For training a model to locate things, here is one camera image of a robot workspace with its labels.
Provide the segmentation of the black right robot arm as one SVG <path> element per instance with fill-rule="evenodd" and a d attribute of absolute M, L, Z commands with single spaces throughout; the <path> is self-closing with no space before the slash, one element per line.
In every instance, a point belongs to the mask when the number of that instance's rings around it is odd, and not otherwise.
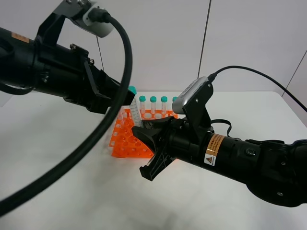
<path fill-rule="evenodd" d="M 240 140 L 215 134 L 211 125 L 174 117 L 145 121 L 132 133 L 153 152 L 140 168 L 147 180 L 178 159 L 243 183 L 271 204 L 296 207 L 307 201 L 305 140 Z"/>

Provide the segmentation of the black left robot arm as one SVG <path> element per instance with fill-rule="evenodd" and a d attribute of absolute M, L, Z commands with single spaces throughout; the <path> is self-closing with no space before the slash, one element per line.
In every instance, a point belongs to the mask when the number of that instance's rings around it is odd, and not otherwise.
<path fill-rule="evenodd" d="M 47 46 L 0 30 L 0 82 L 63 98 L 105 114 L 117 100 L 120 83 L 98 69 L 88 51 L 72 44 Z"/>

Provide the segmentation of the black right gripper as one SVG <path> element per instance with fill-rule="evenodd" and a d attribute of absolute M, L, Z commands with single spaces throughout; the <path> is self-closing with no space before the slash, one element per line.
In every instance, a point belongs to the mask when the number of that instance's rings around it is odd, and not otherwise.
<path fill-rule="evenodd" d="M 143 127 L 133 126 L 131 130 L 133 136 L 154 154 L 146 165 L 140 167 L 141 176 L 149 181 L 153 181 L 175 159 L 204 165 L 205 144 L 214 133 L 213 127 L 209 127 L 200 128 L 200 133 L 196 134 L 187 119 L 175 119 L 173 116 L 143 120 Z M 168 131 L 168 143 L 161 146 Z"/>

